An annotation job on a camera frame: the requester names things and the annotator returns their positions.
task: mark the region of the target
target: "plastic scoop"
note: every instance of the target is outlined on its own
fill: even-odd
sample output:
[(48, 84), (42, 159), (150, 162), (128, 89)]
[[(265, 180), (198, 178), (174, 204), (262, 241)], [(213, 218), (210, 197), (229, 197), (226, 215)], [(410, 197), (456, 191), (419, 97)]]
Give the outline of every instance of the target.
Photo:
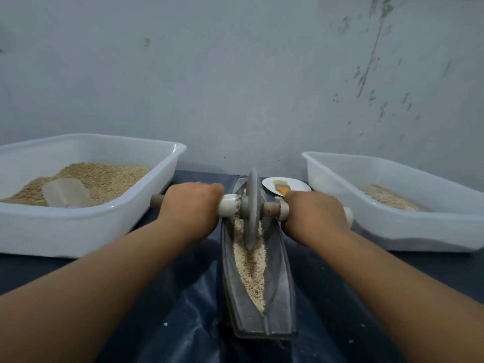
[(86, 187), (76, 178), (59, 178), (42, 186), (42, 194), (50, 207), (77, 208), (91, 206)]

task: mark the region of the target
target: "left hand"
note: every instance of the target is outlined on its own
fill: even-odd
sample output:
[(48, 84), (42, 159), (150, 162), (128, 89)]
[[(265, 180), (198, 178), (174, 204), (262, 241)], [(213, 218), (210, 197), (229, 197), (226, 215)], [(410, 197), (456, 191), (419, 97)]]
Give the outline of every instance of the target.
[(217, 226), (218, 205), (224, 193), (220, 183), (173, 185), (166, 191), (156, 221), (170, 227), (190, 243), (202, 240)]

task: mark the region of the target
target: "forearm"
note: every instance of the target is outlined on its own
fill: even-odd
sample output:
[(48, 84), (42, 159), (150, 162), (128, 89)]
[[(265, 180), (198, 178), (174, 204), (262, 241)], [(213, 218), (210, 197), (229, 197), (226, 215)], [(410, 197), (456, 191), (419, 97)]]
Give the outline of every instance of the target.
[(312, 239), (409, 361), (484, 361), (483, 305), (354, 232)]
[(1, 296), (2, 360), (93, 361), (143, 289), (186, 247), (182, 237), (151, 223)]

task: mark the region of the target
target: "brush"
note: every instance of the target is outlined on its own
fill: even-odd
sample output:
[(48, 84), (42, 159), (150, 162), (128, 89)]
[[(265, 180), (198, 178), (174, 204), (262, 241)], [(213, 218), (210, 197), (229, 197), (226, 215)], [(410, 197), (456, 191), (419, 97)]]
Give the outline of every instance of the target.
[(287, 181), (276, 179), (273, 181), (273, 184), (275, 190), (282, 193), (282, 196), (286, 196), (286, 194), (291, 191), (291, 187), (287, 184)]

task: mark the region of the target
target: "hand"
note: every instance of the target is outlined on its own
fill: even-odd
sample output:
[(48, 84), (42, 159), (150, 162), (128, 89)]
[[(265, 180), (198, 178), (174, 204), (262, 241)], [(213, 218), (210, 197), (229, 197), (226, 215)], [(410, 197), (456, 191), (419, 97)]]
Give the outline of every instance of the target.
[(218, 223), (218, 205), (224, 195), (220, 183), (182, 183), (166, 191), (157, 222), (190, 243), (209, 236)]
[(345, 211), (336, 197), (321, 192), (289, 191), (289, 218), (283, 231), (296, 242), (312, 246), (326, 235), (348, 232)]

